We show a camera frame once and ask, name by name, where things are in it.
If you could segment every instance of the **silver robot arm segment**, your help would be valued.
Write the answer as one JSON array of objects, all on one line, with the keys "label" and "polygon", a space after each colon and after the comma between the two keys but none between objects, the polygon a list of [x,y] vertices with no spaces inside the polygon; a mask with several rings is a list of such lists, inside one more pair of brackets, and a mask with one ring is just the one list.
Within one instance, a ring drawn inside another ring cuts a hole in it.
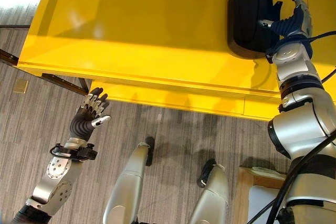
[{"label": "silver robot arm segment", "polygon": [[72,187],[81,173],[83,161],[94,160],[97,152],[94,145],[87,143],[93,130],[110,120],[101,117],[109,105],[107,94],[98,98],[102,88],[95,88],[88,94],[70,125],[70,139],[64,146],[56,144],[50,150],[54,156],[46,173],[16,214],[12,223],[48,223],[53,215],[70,197]]},{"label": "silver robot arm segment", "polygon": [[[284,36],[275,53],[267,55],[268,61],[277,66],[281,93],[280,114],[269,122],[268,132],[277,151],[292,160],[291,168],[336,130],[336,109],[311,62],[311,47],[299,42],[311,36],[310,14],[302,0],[294,1],[296,8],[291,18],[260,21]],[[279,212],[280,224],[333,223],[335,188],[336,143],[333,142],[307,163],[296,178],[285,208]]]}]

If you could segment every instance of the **yellow tabletop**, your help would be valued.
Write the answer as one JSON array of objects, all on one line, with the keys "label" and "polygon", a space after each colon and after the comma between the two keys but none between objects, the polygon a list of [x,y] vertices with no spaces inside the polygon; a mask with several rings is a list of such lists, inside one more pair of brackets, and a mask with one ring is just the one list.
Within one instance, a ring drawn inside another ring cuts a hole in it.
[{"label": "yellow tabletop", "polygon": [[[280,101],[276,70],[227,45],[228,0],[41,0],[18,67],[93,79],[110,99],[269,120]],[[283,1],[281,18],[294,3]],[[336,0],[305,0],[313,35],[336,29]],[[323,78],[336,38],[313,44]],[[336,78],[325,83],[336,101]]]}]

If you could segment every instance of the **robot forearm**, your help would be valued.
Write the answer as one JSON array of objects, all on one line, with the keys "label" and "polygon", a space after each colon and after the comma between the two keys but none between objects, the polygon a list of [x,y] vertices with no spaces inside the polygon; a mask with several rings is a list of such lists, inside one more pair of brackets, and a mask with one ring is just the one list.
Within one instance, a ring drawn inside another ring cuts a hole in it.
[{"label": "robot forearm", "polygon": [[[293,37],[309,38],[311,35],[311,20],[305,3],[300,1],[296,9],[305,12],[301,26],[288,29],[289,34],[282,34],[285,38],[276,52],[267,56],[268,61],[277,66],[281,93],[280,114],[269,122],[268,132],[277,151],[292,160],[291,169],[336,130],[335,106],[311,62],[311,47],[293,40]],[[285,208],[279,212],[280,224],[334,222],[335,187],[336,146],[331,143],[299,172],[285,199]]]},{"label": "robot forearm", "polygon": [[110,116],[100,117],[108,106],[106,94],[98,99],[101,92],[102,89],[96,88],[86,96],[72,119],[70,139],[64,146],[56,144],[50,150],[53,158],[47,165],[46,173],[12,223],[48,223],[68,200],[83,161],[96,158],[94,145],[87,143],[92,131],[110,119]]}]

